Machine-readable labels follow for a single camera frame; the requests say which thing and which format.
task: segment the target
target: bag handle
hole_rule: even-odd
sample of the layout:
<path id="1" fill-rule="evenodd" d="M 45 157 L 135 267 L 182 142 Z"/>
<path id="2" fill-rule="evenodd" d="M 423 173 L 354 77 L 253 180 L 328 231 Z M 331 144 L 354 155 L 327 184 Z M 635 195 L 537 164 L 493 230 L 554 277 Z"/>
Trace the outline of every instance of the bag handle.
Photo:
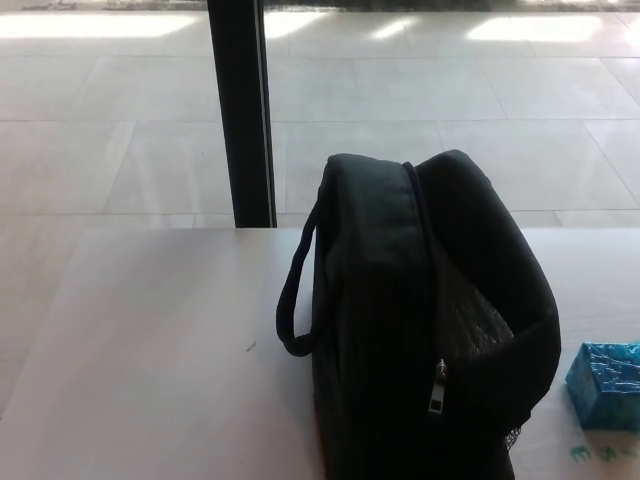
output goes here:
<path id="1" fill-rule="evenodd" d="M 291 269 L 287 280 L 284 283 L 280 300 L 278 301 L 278 308 L 276 310 L 276 331 L 278 338 L 284 343 L 284 348 L 291 355 L 295 357 L 305 357 L 309 355 L 318 343 L 322 328 L 326 324 L 331 313 L 338 305 L 337 295 L 332 295 L 334 291 L 340 291 L 341 283 L 338 280 L 335 282 L 332 292 L 327 292 L 327 300 L 318 307 L 315 312 L 315 316 L 311 322 L 311 330 L 304 335 L 295 336 L 293 331 L 294 327 L 294 312 L 296 309 L 296 301 L 298 299 L 298 289 L 300 287 L 300 278 L 302 277 L 302 267 L 304 261 L 307 258 L 311 243 L 313 240 L 313 232 L 318 225 L 320 218 L 320 210 L 324 205 L 324 198 L 326 188 L 320 188 L 318 193 L 318 200 L 311 209 L 309 218 L 302 229 L 302 237 L 300 238 L 300 244 L 293 255 L 291 261 Z"/>

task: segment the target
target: floor tile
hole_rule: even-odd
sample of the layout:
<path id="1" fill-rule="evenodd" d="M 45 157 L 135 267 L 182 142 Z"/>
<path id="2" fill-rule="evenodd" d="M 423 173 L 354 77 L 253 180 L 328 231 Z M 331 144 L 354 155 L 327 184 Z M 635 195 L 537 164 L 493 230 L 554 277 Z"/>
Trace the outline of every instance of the floor tile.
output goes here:
<path id="1" fill-rule="evenodd" d="M 76 100 L 72 117 L 219 121 L 213 59 L 101 57 Z"/>
<path id="2" fill-rule="evenodd" d="M 626 228 L 640 227 L 640 210 L 583 210 L 556 212 L 563 227 Z"/>
<path id="3" fill-rule="evenodd" d="M 335 122 L 287 125 L 287 213 L 308 213 L 322 172 L 336 153 L 420 163 L 442 151 L 431 122 Z"/>
<path id="4" fill-rule="evenodd" d="M 640 103 L 640 59 L 603 58 L 603 63 L 611 70 L 633 98 Z"/>
<path id="5" fill-rule="evenodd" d="M 408 57 L 406 15 L 328 13 L 289 34 L 294 57 Z"/>
<path id="6" fill-rule="evenodd" d="M 194 20 L 178 12 L 6 12 L 0 55 L 162 55 Z"/>
<path id="7" fill-rule="evenodd" d="M 231 213 L 222 126 L 136 126 L 109 196 L 109 213 Z"/>
<path id="8" fill-rule="evenodd" d="M 235 228 L 233 215 L 196 215 L 194 228 Z"/>
<path id="9" fill-rule="evenodd" d="M 93 57 L 0 57 L 0 120 L 58 120 L 67 112 Z"/>
<path id="10" fill-rule="evenodd" d="M 0 213 L 99 213 L 133 123 L 0 122 Z"/>
<path id="11" fill-rule="evenodd" d="M 208 12 L 176 12 L 176 14 L 178 19 L 187 19 L 190 23 L 163 37 L 163 53 L 178 56 L 212 56 L 213 44 Z"/>
<path id="12" fill-rule="evenodd" d="M 276 188 L 276 211 L 287 210 L 287 125 L 271 123 L 273 175 Z"/>
<path id="13" fill-rule="evenodd" d="M 640 26 L 640 13 L 638 12 L 618 12 L 616 16 L 629 28 L 635 29 Z"/>
<path id="14" fill-rule="evenodd" d="M 510 210 L 637 208 L 578 121 L 438 122 L 446 149 L 466 152 Z"/>
<path id="15" fill-rule="evenodd" d="M 418 57 L 532 57 L 533 50 L 508 14 L 432 12 L 406 20 Z"/>
<path id="16" fill-rule="evenodd" d="M 614 13 L 517 15 L 514 22 L 540 57 L 640 56 L 640 32 Z"/>
<path id="17" fill-rule="evenodd" d="M 87 229 L 182 227 L 193 216 L 0 216 L 0 412 Z"/>
<path id="18" fill-rule="evenodd" d="M 273 59 L 274 121 L 504 118 L 474 59 Z"/>
<path id="19" fill-rule="evenodd" d="M 360 120 L 504 118 L 475 59 L 356 60 Z"/>
<path id="20" fill-rule="evenodd" d="M 511 216 L 520 228 L 548 228 L 560 226 L 560 220 L 558 220 L 558 217 L 554 212 L 511 212 Z"/>
<path id="21" fill-rule="evenodd" d="M 308 215 L 299 213 L 281 213 L 278 215 L 278 228 L 302 228 Z"/>
<path id="22" fill-rule="evenodd" d="M 271 120 L 349 120 L 357 112 L 352 60 L 270 58 Z"/>
<path id="23" fill-rule="evenodd" d="M 584 124 L 622 181 L 640 202 L 640 121 L 591 120 Z"/>
<path id="24" fill-rule="evenodd" d="M 640 106 L 595 58 L 482 59 L 509 118 L 638 118 Z"/>

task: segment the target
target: blue package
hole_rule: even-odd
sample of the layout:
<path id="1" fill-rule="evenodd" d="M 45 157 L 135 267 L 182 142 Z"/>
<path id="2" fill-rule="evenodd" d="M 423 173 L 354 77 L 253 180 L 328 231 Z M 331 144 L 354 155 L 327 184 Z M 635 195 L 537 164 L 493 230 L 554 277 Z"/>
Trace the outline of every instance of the blue package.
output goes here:
<path id="1" fill-rule="evenodd" d="M 583 343 L 566 377 L 585 430 L 640 431 L 640 345 Z"/>

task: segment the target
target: metal frame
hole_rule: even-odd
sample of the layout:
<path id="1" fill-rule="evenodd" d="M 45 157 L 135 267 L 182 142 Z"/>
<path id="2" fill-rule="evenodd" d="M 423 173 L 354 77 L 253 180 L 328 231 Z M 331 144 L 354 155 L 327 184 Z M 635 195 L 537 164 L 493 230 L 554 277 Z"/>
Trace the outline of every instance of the metal frame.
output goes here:
<path id="1" fill-rule="evenodd" d="M 262 0 L 207 0 L 236 227 L 275 227 Z"/>

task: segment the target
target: table surface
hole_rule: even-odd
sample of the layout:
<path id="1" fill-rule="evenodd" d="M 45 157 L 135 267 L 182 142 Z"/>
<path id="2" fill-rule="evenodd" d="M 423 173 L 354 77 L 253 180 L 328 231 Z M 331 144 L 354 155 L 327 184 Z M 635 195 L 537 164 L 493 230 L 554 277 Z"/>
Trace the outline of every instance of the table surface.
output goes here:
<path id="1" fill-rule="evenodd" d="M 85 237 L 0 421 L 2 478 L 322 478 L 310 360 L 290 357 L 275 334 L 299 235 Z M 526 236 L 558 301 L 563 355 L 512 450 L 517 478 L 638 479 L 640 437 L 584 435 L 563 378 L 583 341 L 640 339 L 640 230 Z"/>

